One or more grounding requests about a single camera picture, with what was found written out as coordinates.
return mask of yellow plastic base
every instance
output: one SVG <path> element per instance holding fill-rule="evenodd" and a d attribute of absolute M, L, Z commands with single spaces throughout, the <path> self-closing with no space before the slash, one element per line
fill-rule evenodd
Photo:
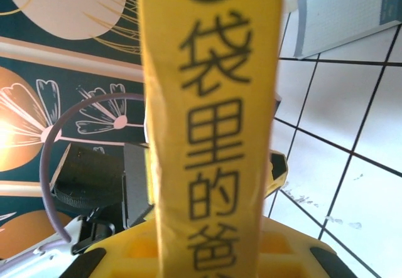
<path fill-rule="evenodd" d="M 96 243 L 88 251 L 102 247 L 107 253 L 90 278 L 156 278 L 156 239 L 155 221 L 151 220 Z M 264 217 L 260 244 L 259 278 L 330 277 L 310 248 L 335 252 L 315 238 Z"/>

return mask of cable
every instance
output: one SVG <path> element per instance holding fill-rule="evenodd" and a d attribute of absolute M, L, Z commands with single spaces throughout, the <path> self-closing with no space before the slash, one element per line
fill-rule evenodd
<path fill-rule="evenodd" d="M 50 193 L 50 185 L 49 185 L 49 163 L 50 156 L 52 153 L 52 146 L 55 142 L 58 132 L 62 129 L 62 127 L 69 121 L 76 113 L 79 112 L 80 109 L 90 106 L 91 104 L 95 104 L 98 102 L 102 102 L 110 99 L 128 99 L 128 100 L 144 100 L 144 96 L 141 94 L 133 94 L 133 93 L 114 93 L 114 94 L 105 94 L 99 95 L 95 97 L 91 97 L 85 99 L 71 108 L 69 108 L 66 112 L 64 112 L 60 118 L 53 125 L 50 130 L 48 136 L 46 137 L 46 141 L 42 148 L 42 154 L 40 157 L 40 165 L 39 165 L 39 181 L 40 187 L 42 190 L 42 199 L 43 204 L 45 206 L 45 211 L 48 215 L 49 221 L 52 224 L 53 228 L 67 243 L 71 242 L 71 236 L 68 234 L 66 229 L 64 229 L 63 223 L 60 221 L 57 215 L 55 203 L 52 198 L 52 194 Z"/>
<path fill-rule="evenodd" d="M 42 148 L 40 164 L 39 164 L 39 180 L 46 214 L 48 215 L 51 225 L 53 226 L 55 231 L 60 234 L 62 238 L 54 240 L 52 242 L 48 242 L 36 249 L 27 251 L 11 259 L 10 261 L 7 261 L 0 267 L 0 274 L 4 273 L 4 271 L 10 269 L 11 267 L 19 263 L 23 263 L 28 258 L 32 257 L 32 255 L 40 254 L 42 252 L 45 252 L 46 250 L 54 249 L 60 245 L 70 243 L 72 241 L 70 234 L 68 234 L 66 229 L 64 229 L 63 223 L 60 221 L 57 215 L 55 203 L 53 201 L 52 194 L 50 193 L 49 163 L 50 163 L 50 156 L 52 153 L 52 146 L 53 143 L 55 142 L 58 132 L 62 129 L 62 127 L 66 124 L 67 121 L 69 121 L 76 113 L 79 112 L 80 109 L 88 107 L 91 104 L 95 104 L 110 99 L 128 99 L 128 100 L 143 101 L 144 96 L 141 94 L 133 94 L 133 93 L 114 93 L 114 94 L 99 95 L 85 99 L 69 108 L 66 112 L 64 112 L 60 116 L 60 118 L 56 121 L 56 123 L 53 125 L 52 129 L 50 129 L 50 132 Z"/>

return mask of floral wallpaper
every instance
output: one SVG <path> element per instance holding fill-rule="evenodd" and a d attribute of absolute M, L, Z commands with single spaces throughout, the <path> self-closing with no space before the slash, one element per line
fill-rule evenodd
<path fill-rule="evenodd" d="M 137 10 L 136 0 L 0 0 L 0 181 L 38 182 L 49 130 L 77 102 L 143 93 L 142 83 L 91 73 L 85 63 L 96 57 L 114 71 L 141 64 Z M 27 53 L 32 44 L 35 58 Z M 58 67 L 49 53 L 74 56 L 89 69 Z M 70 142 L 122 157 L 125 142 L 144 141 L 143 122 L 143 102 L 115 99 L 82 109 L 57 136 L 51 171 Z M 0 196 L 0 241 L 4 223 L 42 209 L 40 197 Z"/>

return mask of yellow tape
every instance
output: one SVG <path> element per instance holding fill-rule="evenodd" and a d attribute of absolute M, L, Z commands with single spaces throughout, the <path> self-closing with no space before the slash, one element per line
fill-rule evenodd
<path fill-rule="evenodd" d="M 281 0 L 139 0 L 160 276 L 256 276 Z"/>

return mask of yellow strap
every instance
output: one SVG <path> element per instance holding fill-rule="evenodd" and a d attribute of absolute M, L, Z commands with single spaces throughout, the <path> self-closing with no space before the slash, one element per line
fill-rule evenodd
<path fill-rule="evenodd" d="M 255 277 L 281 0 L 139 4 L 160 277 Z"/>

